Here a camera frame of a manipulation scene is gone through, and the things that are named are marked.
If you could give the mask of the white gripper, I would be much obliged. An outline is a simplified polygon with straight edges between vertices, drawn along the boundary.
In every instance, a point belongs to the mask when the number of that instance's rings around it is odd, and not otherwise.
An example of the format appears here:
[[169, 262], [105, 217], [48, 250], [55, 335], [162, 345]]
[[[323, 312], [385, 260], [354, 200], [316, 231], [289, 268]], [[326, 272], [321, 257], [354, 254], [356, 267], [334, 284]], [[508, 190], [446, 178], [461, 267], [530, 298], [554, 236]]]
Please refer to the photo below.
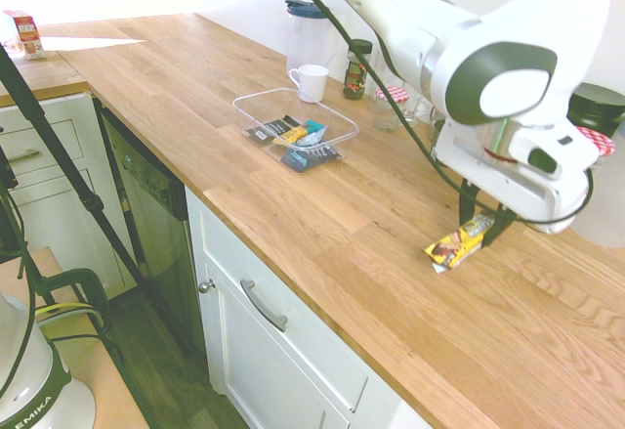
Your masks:
[[589, 192], [586, 171], [592, 166], [592, 142], [568, 121], [523, 126], [501, 119], [469, 126], [447, 119], [435, 152], [464, 178], [460, 225], [475, 216], [480, 190], [502, 204], [484, 234], [484, 247], [503, 234], [517, 214], [543, 233], [561, 232]]

